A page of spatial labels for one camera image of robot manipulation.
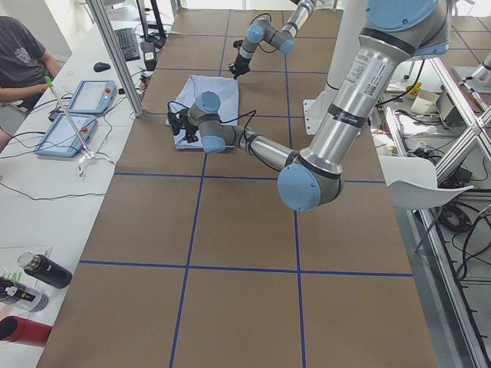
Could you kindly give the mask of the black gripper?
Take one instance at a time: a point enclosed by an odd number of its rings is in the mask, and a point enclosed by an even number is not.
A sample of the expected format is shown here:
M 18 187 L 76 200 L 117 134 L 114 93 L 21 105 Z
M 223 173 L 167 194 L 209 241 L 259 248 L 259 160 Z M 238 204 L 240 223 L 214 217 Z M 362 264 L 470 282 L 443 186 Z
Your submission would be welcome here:
M 250 71 L 250 53 L 242 46 L 243 40 L 234 41 L 233 47 L 237 49 L 238 54 L 236 59 L 229 64 L 229 71 L 234 79 L 242 76 Z
M 174 136 L 178 136 L 182 130 L 185 131 L 184 139 L 188 143 L 198 142 L 199 139 L 196 135 L 198 127 L 192 125 L 188 117 L 189 108 L 183 108 L 182 110 L 174 113 L 171 110 L 168 111 L 168 121 Z

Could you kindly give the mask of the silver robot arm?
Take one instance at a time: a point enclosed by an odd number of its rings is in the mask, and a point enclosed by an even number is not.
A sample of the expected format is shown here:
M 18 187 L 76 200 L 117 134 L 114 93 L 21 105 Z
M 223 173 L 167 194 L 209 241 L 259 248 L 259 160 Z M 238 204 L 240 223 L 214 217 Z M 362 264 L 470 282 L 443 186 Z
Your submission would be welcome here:
M 262 42 L 284 55 L 293 49 L 294 38 L 317 7 L 315 0 L 301 0 L 294 3 L 297 8 L 281 30 L 275 29 L 271 25 L 271 17 L 264 13 L 251 21 L 242 40 L 233 43 L 233 47 L 238 50 L 235 61 L 229 64 L 234 79 L 250 72 L 250 61 Z
M 341 161 L 380 95 L 403 62 L 445 54 L 450 43 L 452 1 L 366 1 L 361 6 L 359 50 L 309 146 L 293 150 L 247 126 L 224 123 L 219 96 L 206 91 L 190 107 L 169 112 L 174 134 L 200 142 L 206 153 L 228 146 L 245 150 L 278 171 L 282 201 L 309 211 L 342 191 Z

